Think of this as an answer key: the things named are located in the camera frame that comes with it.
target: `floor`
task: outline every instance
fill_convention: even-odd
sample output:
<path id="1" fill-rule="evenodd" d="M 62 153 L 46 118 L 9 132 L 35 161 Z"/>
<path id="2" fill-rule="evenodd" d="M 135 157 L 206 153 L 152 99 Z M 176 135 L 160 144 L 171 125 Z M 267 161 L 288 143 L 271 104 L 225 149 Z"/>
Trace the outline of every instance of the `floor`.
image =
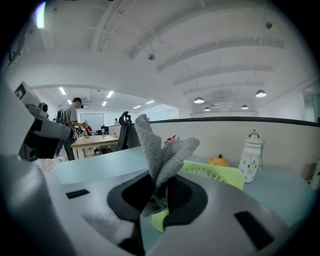
<path id="1" fill-rule="evenodd" d="M 86 157 L 94 157 L 94 156 L 98 156 L 99 153 L 94 153 L 94 149 L 95 148 L 91 148 L 91 149 L 86 149 L 85 153 L 86 153 Z M 83 154 L 79 154 L 79 159 L 84 158 Z M 60 150 L 60 154 L 58 157 L 54 158 L 54 159 L 38 159 L 36 161 L 34 161 L 34 163 L 43 171 L 43 172 L 50 172 L 56 164 L 61 163 L 61 162 L 66 162 L 68 161 L 68 157 L 67 157 L 67 153 L 65 151 L 65 148 L 62 147 L 62 149 Z"/>

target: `man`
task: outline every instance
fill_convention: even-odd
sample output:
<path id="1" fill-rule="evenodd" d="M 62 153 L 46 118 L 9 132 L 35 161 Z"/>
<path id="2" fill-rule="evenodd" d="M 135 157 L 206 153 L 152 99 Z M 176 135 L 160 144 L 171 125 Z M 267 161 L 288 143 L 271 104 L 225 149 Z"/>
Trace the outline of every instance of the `man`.
<path id="1" fill-rule="evenodd" d="M 75 131 L 75 126 L 86 128 L 84 123 L 78 122 L 77 118 L 77 109 L 80 109 L 82 106 L 82 101 L 80 98 L 73 98 L 72 104 L 67 106 L 65 109 L 62 109 L 61 116 L 64 118 L 64 125 L 69 126 L 73 131 Z M 75 160 L 74 152 L 71 148 L 71 144 L 76 141 L 75 138 L 66 139 L 64 142 L 64 149 L 68 160 Z"/>
<path id="2" fill-rule="evenodd" d="M 117 119 L 117 118 L 114 119 L 114 125 L 115 125 L 115 126 L 120 125 L 120 123 L 118 122 L 118 119 Z"/>

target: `orange toy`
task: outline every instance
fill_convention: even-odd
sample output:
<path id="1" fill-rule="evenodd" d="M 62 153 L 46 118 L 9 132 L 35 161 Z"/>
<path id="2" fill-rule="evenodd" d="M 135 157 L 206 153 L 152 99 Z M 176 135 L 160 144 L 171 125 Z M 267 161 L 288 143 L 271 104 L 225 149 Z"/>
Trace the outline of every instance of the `orange toy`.
<path id="1" fill-rule="evenodd" d="M 229 167 L 229 163 L 226 159 L 223 158 L 222 154 L 220 154 L 218 157 L 212 157 L 209 162 L 209 165 L 213 166 L 225 166 Z"/>

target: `light blue desk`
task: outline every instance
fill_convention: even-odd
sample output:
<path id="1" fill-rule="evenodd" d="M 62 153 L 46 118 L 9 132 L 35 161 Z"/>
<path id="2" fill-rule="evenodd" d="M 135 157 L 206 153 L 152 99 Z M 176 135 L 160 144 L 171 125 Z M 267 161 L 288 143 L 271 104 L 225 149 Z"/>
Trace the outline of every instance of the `light blue desk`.
<path id="1" fill-rule="evenodd" d="M 205 157 L 191 156 L 188 160 L 207 163 Z M 58 163 L 53 173 L 61 184 L 101 181 L 110 177 L 147 169 L 140 147 Z M 303 220 L 316 201 L 317 194 L 293 171 L 265 166 L 243 191 L 278 214 L 288 227 Z"/>

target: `whiteboard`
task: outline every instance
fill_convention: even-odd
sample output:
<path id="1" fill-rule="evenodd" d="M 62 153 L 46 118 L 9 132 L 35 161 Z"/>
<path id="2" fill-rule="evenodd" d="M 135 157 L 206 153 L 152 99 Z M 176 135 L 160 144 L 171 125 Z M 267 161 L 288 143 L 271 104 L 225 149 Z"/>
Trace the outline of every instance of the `whiteboard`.
<path id="1" fill-rule="evenodd" d="M 101 130 L 104 125 L 104 114 L 80 114 L 81 123 L 85 121 L 92 128 L 92 130 Z"/>

